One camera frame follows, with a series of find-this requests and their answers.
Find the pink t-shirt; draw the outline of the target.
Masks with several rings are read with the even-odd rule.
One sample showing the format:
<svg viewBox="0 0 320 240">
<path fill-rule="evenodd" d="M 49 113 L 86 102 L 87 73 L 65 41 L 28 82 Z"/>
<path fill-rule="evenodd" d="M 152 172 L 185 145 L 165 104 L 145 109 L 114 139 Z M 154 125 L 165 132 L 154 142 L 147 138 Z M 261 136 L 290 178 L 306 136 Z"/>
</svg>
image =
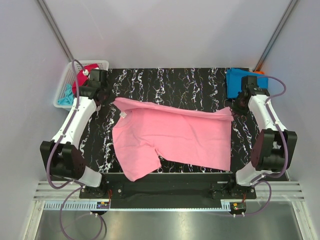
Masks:
<svg viewBox="0 0 320 240">
<path fill-rule="evenodd" d="M 116 158 L 132 182 L 167 161 L 229 171 L 231 109 L 186 110 L 117 97 L 120 118 L 112 129 Z"/>
</svg>

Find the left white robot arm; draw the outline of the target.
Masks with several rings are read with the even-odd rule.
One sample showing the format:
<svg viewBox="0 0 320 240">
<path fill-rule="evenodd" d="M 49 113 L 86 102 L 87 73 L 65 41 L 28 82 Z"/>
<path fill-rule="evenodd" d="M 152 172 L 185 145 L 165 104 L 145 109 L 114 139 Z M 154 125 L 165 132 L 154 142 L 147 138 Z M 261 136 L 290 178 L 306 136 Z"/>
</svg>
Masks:
<svg viewBox="0 0 320 240">
<path fill-rule="evenodd" d="M 82 86 L 76 82 L 76 97 L 62 127 L 50 141 L 43 141 L 40 153 L 49 184 L 51 177 L 74 181 L 90 187 L 90 192 L 97 198 L 108 193 L 108 186 L 102 182 L 102 174 L 89 167 L 80 151 L 80 139 L 93 113 L 110 95 L 108 72 L 104 69 L 92 69 Z"/>
</svg>

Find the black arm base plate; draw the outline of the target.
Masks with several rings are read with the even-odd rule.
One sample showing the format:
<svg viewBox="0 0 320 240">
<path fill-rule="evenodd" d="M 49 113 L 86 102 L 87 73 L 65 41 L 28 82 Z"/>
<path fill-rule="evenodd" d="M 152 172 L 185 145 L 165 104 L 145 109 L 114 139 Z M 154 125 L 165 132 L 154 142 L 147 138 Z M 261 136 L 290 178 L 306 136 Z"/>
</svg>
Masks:
<svg viewBox="0 0 320 240">
<path fill-rule="evenodd" d="M 123 173 L 106 173 L 102 186 L 81 190 L 81 199 L 105 199 L 112 209 L 207 209 L 221 200 L 254 200 L 253 187 L 236 184 L 232 173 L 150 173 L 130 181 Z"/>
</svg>

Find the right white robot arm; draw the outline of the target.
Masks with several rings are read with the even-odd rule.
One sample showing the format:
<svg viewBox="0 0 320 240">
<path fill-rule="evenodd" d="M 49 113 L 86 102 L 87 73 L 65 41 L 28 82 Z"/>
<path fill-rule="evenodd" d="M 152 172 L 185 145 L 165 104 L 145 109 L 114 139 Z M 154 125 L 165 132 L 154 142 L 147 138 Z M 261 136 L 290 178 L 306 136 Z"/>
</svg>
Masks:
<svg viewBox="0 0 320 240">
<path fill-rule="evenodd" d="M 232 103 L 231 111 L 238 116 L 252 113 L 259 135 L 250 153 L 250 162 L 235 173 L 235 181 L 227 185 L 228 195 L 239 198 L 245 187 L 253 187 L 265 177 L 280 178 L 290 167 L 298 136 L 280 121 L 272 99 L 282 96 L 287 87 L 277 80 L 283 90 L 271 95 L 258 85 L 258 76 L 246 75 L 241 79 L 241 92 Z"/>
</svg>

